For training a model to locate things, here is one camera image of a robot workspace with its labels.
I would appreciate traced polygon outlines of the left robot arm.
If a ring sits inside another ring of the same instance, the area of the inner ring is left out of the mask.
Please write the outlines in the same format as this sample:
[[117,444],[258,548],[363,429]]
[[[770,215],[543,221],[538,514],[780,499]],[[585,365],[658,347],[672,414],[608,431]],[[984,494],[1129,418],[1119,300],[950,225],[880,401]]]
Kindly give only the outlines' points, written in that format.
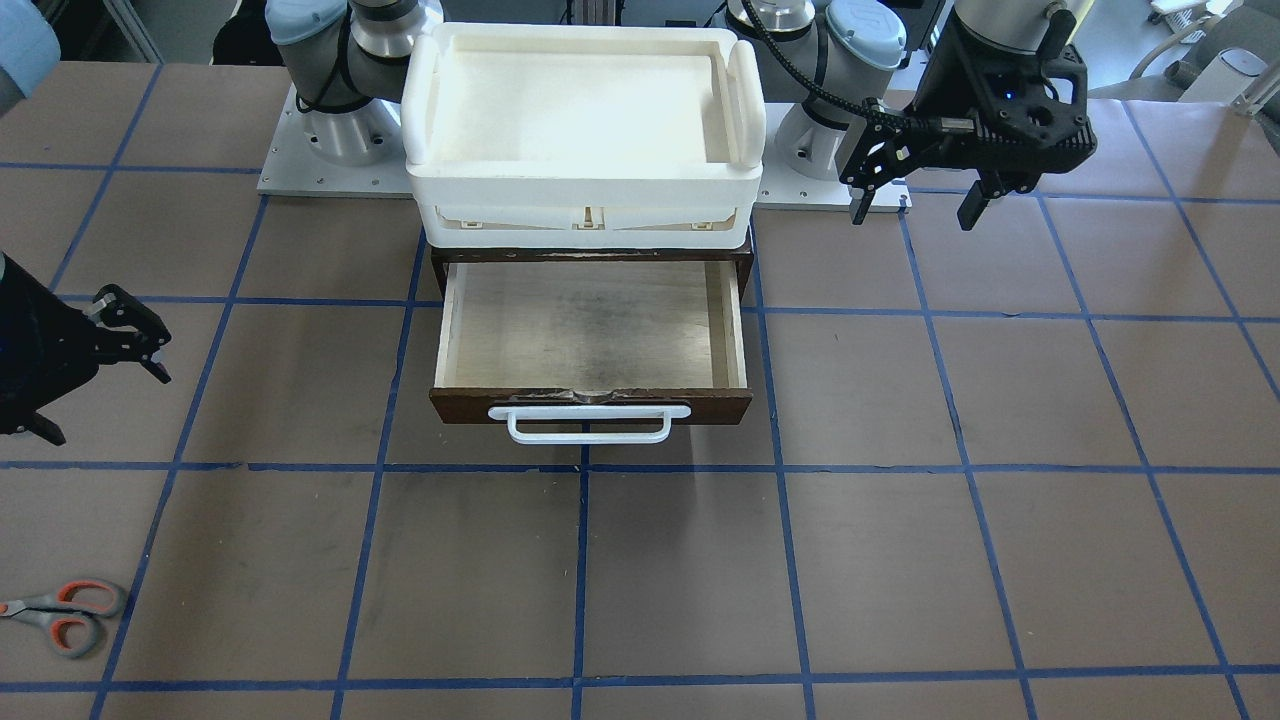
[[970,231],[992,200],[1029,193],[1096,152],[1073,45],[1089,9],[952,3],[902,109],[884,94],[913,44],[882,1],[726,1],[707,23],[754,47],[765,96],[790,104],[774,147],[791,169],[846,186],[854,224],[881,188],[931,168],[975,172],[957,210]]

